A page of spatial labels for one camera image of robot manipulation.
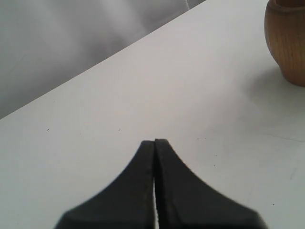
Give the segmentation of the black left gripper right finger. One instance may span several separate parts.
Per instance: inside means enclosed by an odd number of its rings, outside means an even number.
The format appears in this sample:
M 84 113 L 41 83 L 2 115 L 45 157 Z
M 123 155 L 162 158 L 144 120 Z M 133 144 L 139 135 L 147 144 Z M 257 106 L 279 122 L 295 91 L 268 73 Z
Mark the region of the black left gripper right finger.
M 154 142 L 155 196 L 161 229 L 265 229 L 260 214 L 204 183 L 166 139 Z

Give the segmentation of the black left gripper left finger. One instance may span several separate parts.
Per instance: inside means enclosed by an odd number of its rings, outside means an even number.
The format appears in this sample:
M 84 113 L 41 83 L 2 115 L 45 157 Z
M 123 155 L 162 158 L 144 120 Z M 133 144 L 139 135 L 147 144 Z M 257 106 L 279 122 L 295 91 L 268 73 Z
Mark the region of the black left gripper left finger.
M 142 141 L 120 175 L 96 196 L 68 210 L 58 229 L 153 229 L 154 142 Z

